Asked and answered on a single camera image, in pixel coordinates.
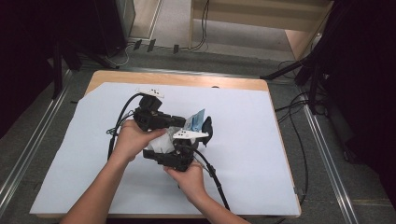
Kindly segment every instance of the person's left hand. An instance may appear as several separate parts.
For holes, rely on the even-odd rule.
[[[149,141],[163,135],[165,132],[165,129],[143,132],[134,120],[128,119],[120,129],[111,157],[132,161],[149,144]]]

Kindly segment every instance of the forearm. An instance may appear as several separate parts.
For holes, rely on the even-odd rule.
[[[127,164],[110,158],[61,223],[105,223]]]
[[[196,199],[191,200],[191,202],[212,224],[248,223],[241,217],[221,206],[207,194],[197,197]]]

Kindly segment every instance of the person's right hand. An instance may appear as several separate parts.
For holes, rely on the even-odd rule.
[[[180,172],[166,166],[163,169],[176,180],[191,203],[207,196],[204,186],[203,168],[199,162],[193,161],[189,169],[185,172]]]

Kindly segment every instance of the metal floor strip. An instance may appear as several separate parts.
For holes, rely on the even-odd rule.
[[[72,71],[70,70],[67,70],[64,74],[64,88],[62,89],[58,97],[55,100],[52,100],[49,104],[46,113],[38,123],[29,142],[27,143],[26,147],[18,158],[18,161],[15,163],[12,171],[8,175],[6,182],[0,189],[0,218],[6,211],[6,208],[11,201],[15,190],[20,184],[23,175],[29,167],[29,164],[32,161],[33,157],[35,156],[35,153],[37,152],[37,149],[40,146],[40,143],[48,127],[50,126],[53,118],[58,112],[58,109],[61,106],[64,97],[66,96],[72,75]]]
[[[302,98],[303,100],[308,100],[305,95],[303,95]],[[334,161],[332,160],[332,154],[320,129],[317,117],[311,113],[308,105],[304,106],[304,112],[306,118],[308,119],[309,126],[312,129],[312,133],[314,134],[315,140],[318,144],[320,156],[323,159],[324,166],[330,178],[330,182],[332,183],[332,189],[334,190],[335,197],[337,198],[344,219],[348,224],[357,224],[359,223],[358,217],[355,213],[352,202],[349,199],[343,181],[338,174]]]

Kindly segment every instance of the wooden table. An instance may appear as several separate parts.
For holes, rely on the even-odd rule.
[[[164,113],[186,117],[205,108],[212,117],[213,138],[207,148],[198,149],[217,169],[233,212],[241,217],[301,214],[264,80],[119,71],[93,74],[31,214],[61,217],[70,209],[106,163],[106,129],[114,125],[135,88],[147,86],[165,94],[160,108]],[[132,101],[130,107],[137,103]],[[221,203],[213,180],[207,173],[204,178],[209,195]],[[124,173],[109,217],[202,215],[161,166],[139,154]]]
[[[224,21],[284,29],[296,60],[321,32],[332,9],[329,0],[210,0],[209,21]],[[206,0],[191,0],[190,48],[193,20],[201,20]]]

